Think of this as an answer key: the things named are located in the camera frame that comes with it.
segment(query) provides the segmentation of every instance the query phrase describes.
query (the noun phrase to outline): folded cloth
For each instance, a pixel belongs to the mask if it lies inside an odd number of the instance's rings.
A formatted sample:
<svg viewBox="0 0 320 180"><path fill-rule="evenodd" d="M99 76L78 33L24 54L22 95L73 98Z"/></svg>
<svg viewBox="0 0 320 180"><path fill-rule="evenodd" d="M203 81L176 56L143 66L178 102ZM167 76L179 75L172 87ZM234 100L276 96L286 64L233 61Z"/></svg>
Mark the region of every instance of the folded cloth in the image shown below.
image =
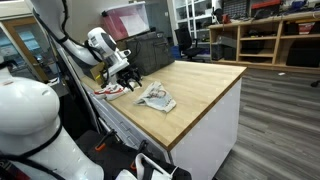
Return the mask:
<svg viewBox="0 0 320 180"><path fill-rule="evenodd" d="M134 103L138 105L147 105L167 113L170 112L177 104L160 82L150 84Z"/></svg>

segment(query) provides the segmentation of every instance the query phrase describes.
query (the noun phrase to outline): wooden table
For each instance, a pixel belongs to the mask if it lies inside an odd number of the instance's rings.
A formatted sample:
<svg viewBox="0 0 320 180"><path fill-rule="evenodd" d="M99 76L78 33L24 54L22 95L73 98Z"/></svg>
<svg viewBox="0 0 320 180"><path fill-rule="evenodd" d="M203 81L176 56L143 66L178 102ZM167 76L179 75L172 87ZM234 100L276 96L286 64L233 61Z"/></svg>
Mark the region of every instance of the wooden table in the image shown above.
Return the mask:
<svg viewBox="0 0 320 180"><path fill-rule="evenodd" d="M143 78L143 87L118 99L95 101L99 114L121 139L137 148L143 139L193 179L211 179L236 141L241 77L245 67L180 62ZM164 113L133 102L154 81L177 106ZM82 79L89 93L99 86Z"/></svg>

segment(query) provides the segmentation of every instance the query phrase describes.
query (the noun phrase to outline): countertop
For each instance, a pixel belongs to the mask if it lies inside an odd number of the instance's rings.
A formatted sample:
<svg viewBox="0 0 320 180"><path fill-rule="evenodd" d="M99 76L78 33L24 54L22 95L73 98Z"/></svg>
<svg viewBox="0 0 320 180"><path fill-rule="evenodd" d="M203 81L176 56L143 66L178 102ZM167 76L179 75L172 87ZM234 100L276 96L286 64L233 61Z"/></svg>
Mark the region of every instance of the countertop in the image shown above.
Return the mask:
<svg viewBox="0 0 320 180"><path fill-rule="evenodd" d="M143 77L142 88L109 103L170 151L242 77L245 69L176 61ZM177 102L169 113L133 103L155 81L161 82ZM99 89L95 81L88 77L83 78L82 82L92 89Z"/></svg>

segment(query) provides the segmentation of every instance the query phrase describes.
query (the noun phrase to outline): gray floor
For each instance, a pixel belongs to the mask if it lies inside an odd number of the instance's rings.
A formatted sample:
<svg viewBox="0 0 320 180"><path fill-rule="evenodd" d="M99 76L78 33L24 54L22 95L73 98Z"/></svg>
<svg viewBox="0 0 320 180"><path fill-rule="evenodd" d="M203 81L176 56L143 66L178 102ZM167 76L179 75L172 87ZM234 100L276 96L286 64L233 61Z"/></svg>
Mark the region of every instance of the gray floor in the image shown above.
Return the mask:
<svg viewBox="0 0 320 180"><path fill-rule="evenodd" d="M320 75L248 70L238 140L221 180L320 179Z"/></svg>

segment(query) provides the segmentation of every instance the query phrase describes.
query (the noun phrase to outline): white cabinet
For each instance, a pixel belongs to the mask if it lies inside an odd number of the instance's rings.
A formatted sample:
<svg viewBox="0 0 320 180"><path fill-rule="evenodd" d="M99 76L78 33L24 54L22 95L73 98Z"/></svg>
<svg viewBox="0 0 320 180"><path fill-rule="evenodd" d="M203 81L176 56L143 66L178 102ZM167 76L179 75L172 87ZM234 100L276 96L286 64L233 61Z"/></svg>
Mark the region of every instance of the white cabinet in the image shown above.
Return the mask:
<svg viewBox="0 0 320 180"><path fill-rule="evenodd" d="M198 47L210 48L209 29L212 24L212 7L220 7L218 0L173 0L170 20L173 31L188 27L192 38L199 39Z"/></svg>

